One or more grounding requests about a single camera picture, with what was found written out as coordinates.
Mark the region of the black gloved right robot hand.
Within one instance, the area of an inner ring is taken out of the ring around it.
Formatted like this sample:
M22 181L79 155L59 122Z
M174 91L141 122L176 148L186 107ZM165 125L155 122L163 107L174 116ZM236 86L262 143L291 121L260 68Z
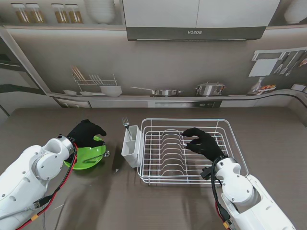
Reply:
M218 146L215 139L205 131L196 127L189 128L182 133L184 137L196 136L191 142L187 143L186 148L194 153L201 154L208 160L214 162L216 159L224 157L224 153Z

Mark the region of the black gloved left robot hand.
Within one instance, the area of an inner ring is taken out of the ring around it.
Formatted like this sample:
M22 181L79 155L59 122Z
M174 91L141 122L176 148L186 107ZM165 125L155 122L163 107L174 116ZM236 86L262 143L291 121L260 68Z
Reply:
M106 132L90 120L82 120L67 136L78 148L103 146L104 141L94 140L94 136L106 136Z

